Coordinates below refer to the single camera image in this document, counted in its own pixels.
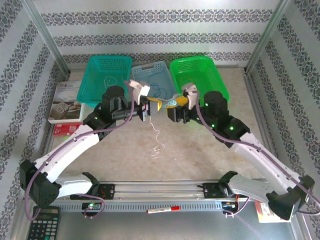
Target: striped wallpaper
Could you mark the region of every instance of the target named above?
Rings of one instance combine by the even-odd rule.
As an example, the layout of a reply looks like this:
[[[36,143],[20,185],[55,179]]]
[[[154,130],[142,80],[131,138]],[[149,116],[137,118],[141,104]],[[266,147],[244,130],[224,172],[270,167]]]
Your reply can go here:
[[[244,67],[279,0],[34,3],[71,69],[85,68],[96,54],[135,63],[206,55],[217,65]]]
[[[62,76],[19,0],[1,1],[0,15],[0,240],[7,240],[23,196],[19,163],[42,154],[48,107]]]
[[[320,197],[320,2],[294,0],[250,72],[279,159]],[[315,202],[305,207],[319,210]],[[320,239],[319,216],[305,217]]]

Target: blue cable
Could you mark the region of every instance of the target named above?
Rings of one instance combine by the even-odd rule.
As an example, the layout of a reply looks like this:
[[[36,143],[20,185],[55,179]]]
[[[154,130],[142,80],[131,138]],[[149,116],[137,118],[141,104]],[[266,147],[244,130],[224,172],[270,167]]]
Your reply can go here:
[[[162,72],[156,72],[156,73],[153,73],[153,74],[151,74],[151,75],[148,75],[148,78],[147,78],[146,82],[148,82],[148,80],[149,80],[149,78],[150,78],[151,76],[156,75],[156,74],[160,74],[160,73],[162,73]],[[153,90],[156,90],[156,91],[157,91],[156,93],[153,94],[153,98],[158,98],[158,97],[160,97],[161,94],[162,94],[162,93],[161,93],[161,90],[164,90],[164,92],[165,92],[165,97],[164,97],[163,99],[167,99],[167,91],[166,91],[166,89],[164,89],[164,88],[162,88],[162,87],[160,88],[157,83],[152,83],[152,84],[150,84],[150,86],[152,87]]]

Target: floral pattern stripe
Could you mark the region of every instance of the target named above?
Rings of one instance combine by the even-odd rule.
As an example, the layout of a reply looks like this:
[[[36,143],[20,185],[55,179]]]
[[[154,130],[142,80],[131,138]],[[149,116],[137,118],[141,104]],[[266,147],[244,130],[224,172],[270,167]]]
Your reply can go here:
[[[47,26],[140,23],[267,23],[272,9],[124,10],[42,13]]]
[[[310,60],[307,51],[285,16],[281,19],[277,28],[290,50],[295,64],[299,68],[310,93],[312,93],[315,103],[320,109],[320,74],[317,72],[316,66]]]
[[[97,54],[64,55],[67,64],[86,64],[92,56]],[[175,59],[193,56],[207,56],[214,61],[248,61],[251,52],[148,52],[148,53],[114,53],[109,55],[129,56],[134,62],[172,62]]]
[[[0,43],[5,38],[22,7],[19,0],[7,0],[0,8]]]
[[[273,41],[269,41],[265,46],[265,50],[272,62],[273,69],[279,78],[280,84],[291,107],[292,113],[298,124],[300,132],[302,134],[305,145],[308,147],[308,152],[311,155],[313,164],[318,169],[320,174],[320,143],[316,137],[315,130],[313,129],[310,120],[305,112],[305,108],[301,103],[301,100],[296,93],[296,89],[291,82],[290,76],[285,68],[282,59],[275,47]]]
[[[320,6],[316,0],[294,0],[305,21],[320,41]]]
[[[261,99],[260,99],[260,96],[259,96],[259,92],[258,92],[258,90],[257,90],[256,83],[255,83],[255,81],[254,81],[254,76],[252,75],[252,73],[250,74],[250,76],[251,76],[251,79],[252,79],[252,83],[253,83],[254,90],[255,90],[255,92],[256,92],[256,96],[257,96],[257,98],[258,98],[258,100],[259,100],[259,104],[260,104],[260,106],[261,106],[261,110],[262,110],[262,114],[263,114],[263,118],[264,118],[266,127],[268,128],[268,132],[269,132],[269,135],[270,135],[270,138],[271,138],[271,143],[272,143],[273,149],[274,149],[274,151],[275,151],[275,156],[276,156],[277,158],[279,158],[278,150],[277,150],[277,147],[276,147],[276,145],[275,145],[275,140],[274,140],[274,138],[273,138],[273,135],[272,135],[272,132],[271,132],[271,128],[270,128],[269,123],[268,123],[268,120],[267,120],[267,115],[266,115],[266,113],[265,113],[265,111],[264,111],[264,108],[263,108],[263,105],[262,105],[262,102],[261,102]]]
[[[149,33],[56,36],[58,47],[133,44],[255,44],[259,33]]]
[[[283,116],[283,112],[280,108],[279,102],[277,100],[277,97],[275,95],[274,89],[271,85],[269,76],[267,74],[266,68],[261,60],[261,58],[259,58],[259,60],[257,61],[256,65],[255,65],[258,74],[259,74],[259,81],[262,81],[263,87],[264,87],[264,92],[268,98],[268,102],[270,104],[271,110],[273,112],[273,117],[276,120],[277,123],[277,128],[279,130],[279,133],[281,134],[281,139],[283,141],[283,145],[285,147],[285,151],[287,152],[287,156],[289,157],[289,162],[291,164],[291,168],[297,172],[298,174],[300,174],[301,176],[303,176],[305,174],[305,170],[302,167],[302,163],[300,160],[299,155],[297,154],[297,150],[296,150],[296,146],[293,142],[292,137],[290,136],[290,132],[288,130],[288,125],[284,119]],[[262,107],[262,103],[261,100],[259,98],[259,93],[257,90],[257,86],[256,83],[254,81],[254,78],[252,77],[252,82],[255,88],[255,91],[258,95],[258,99],[259,99],[259,103],[261,104]],[[269,128],[268,125],[268,130],[272,139],[272,143],[274,141],[273,136],[271,134],[271,129]],[[310,212],[317,212],[319,210],[319,206],[315,201],[312,201],[311,203],[306,203],[306,211]],[[312,221],[312,226],[315,228],[315,234],[317,236],[317,238],[320,239],[320,218],[318,216],[309,216],[310,220]]]
[[[25,62],[31,46],[33,45],[38,31],[32,21],[28,24],[21,39],[9,59],[6,68],[1,74],[0,81],[0,111],[2,106],[6,103],[6,98],[13,87],[13,83],[18,77],[23,63]]]
[[[298,174],[300,174],[301,176],[303,176],[305,174],[305,170],[302,167],[300,157],[297,154],[295,143],[294,143],[294,141],[291,137],[291,134],[288,130],[287,122],[284,119],[282,109],[280,107],[280,104],[279,104],[278,99],[276,97],[275,91],[274,91],[272,84],[270,82],[267,70],[266,70],[261,58],[259,58],[259,60],[255,64],[255,67],[258,71],[260,80],[262,82],[264,92],[267,95],[268,102],[269,102],[271,110],[273,112],[274,119],[277,123],[277,127],[278,127],[279,133],[281,135],[281,139],[283,141],[283,144],[285,146],[287,156],[289,157],[289,162],[292,166],[292,169],[295,172],[297,172]]]
[[[38,105],[37,112],[34,116],[33,124],[31,126],[31,130],[29,132],[29,136],[27,137],[27,141],[25,143],[25,147],[23,149],[23,153],[21,155],[21,159],[19,160],[19,164],[24,160],[30,159],[35,151],[35,145],[37,142],[37,138],[39,132],[42,127],[43,121],[46,120],[46,113],[50,107],[50,99],[52,98],[54,86],[56,83],[57,76],[59,74],[59,67],[55,63],[50,72],[50,77],[44,89],[43,95],[41,97],[40,103]],[[20,194],[20,181],[19,181],[19,167],[16,169],[16,173],[14,175],[14,180],[12,181],[12,186],[10,187],[9,193],[6,196],[7,201],[5,202],[0,216],[0,240],[8,239],[8,228],[14,218],[15,209],[17,207],[17,201]]]
[[[0,145],[0,180],[2,180],[2,175],[6,170],[6,165],[8,160],[11,157],[13,147],[16,144],[20,129],[25,120],[25,116],[30,107],[31,100],[36,91],[38,82],[43,73],[47,60],[49,58],[50,51],[47,45],[44,44],[42,47],[39,56],[35,62],[33,70],[27,80],[27,83],[24,87],[16,110],[12,116],[12,122],[9,123],[9,126],[6,130],[6,135],[3,137],[3,140]]]

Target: marker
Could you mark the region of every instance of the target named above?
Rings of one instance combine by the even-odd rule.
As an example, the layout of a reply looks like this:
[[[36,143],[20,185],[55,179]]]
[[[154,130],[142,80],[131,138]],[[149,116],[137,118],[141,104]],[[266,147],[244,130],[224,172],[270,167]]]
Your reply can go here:
[[[171,211],[179,211],[180,206],[169,206],[169,207],[160,207],[155,209],[148,209],[146,211],[147,214],[156,214],[156,213],[164,213],[164,212],[171,212]]]

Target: teal plastic basket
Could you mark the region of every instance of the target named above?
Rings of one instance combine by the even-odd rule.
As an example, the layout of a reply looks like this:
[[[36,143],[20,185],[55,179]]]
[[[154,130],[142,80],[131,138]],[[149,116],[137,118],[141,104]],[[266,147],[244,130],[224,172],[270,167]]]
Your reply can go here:
[[[101,103],[107,88],[114,85],[122,87],[127,96],[125,81],[130,79],[131,66],[132,58],[129,56],[92,56],[86,66],[77,101],[94,108]]]

